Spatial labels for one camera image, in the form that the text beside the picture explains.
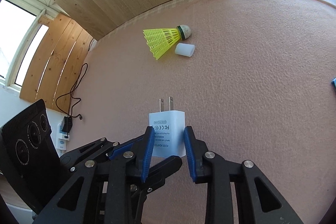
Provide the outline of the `white usb wall charger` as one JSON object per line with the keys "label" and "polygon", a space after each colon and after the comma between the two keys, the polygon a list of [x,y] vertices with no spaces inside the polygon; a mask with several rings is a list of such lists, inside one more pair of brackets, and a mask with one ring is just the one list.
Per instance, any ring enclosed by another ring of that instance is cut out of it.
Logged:
{"label": "white usb wall charger", "polygon": [[174,99],[169,96],[169,109],[164,110],[164,100],[159,100],[159,112],[149,113],[149,126],[154,128],[153,157],[184,157],[185,112],[174,110]]}

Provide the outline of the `blue plastic phone stand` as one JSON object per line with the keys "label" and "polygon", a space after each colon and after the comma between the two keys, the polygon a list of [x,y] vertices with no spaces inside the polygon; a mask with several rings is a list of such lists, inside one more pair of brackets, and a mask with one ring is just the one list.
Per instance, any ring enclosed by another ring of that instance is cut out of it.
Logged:
{"label": "blue plastic phone stand", "polygon": [[336,89],[336,78],[332,79],[331,84]]}

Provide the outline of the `slatted pine wood panel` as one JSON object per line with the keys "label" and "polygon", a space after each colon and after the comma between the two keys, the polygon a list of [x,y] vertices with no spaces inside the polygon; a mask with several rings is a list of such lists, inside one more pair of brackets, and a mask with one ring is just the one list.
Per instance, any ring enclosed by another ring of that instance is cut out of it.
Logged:
{"label": "slatted pine wood panel", "polygon": [[75,20],[60,13],[48,22],[23,80],[19,98],[33,103],[43,99],[46,108],[67,112],[68,92],[79,76],[92,36]]}

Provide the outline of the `yellow plastic shuttlecock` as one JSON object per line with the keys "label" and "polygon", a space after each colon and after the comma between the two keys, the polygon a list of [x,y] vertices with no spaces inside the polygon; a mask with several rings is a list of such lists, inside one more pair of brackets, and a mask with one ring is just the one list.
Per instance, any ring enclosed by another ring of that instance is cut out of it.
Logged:
{"label": "yellow plastic shuttlecock", "polygon": [[175,43],[188,39],[191,36],[191,28],[179,25],[176,28],[145,29],[143,36],[149,51],[159,60]]}

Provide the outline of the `small white plastic cap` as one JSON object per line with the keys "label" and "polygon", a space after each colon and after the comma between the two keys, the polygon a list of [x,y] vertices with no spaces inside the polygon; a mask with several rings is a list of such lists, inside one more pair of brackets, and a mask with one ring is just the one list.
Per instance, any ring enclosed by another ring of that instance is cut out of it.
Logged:
{"label": "small white plastic cap", "polygon": [[195,46],[193,44],[178,43],[175,48],[175,54],[185,57],[191,57],[194,54]]}

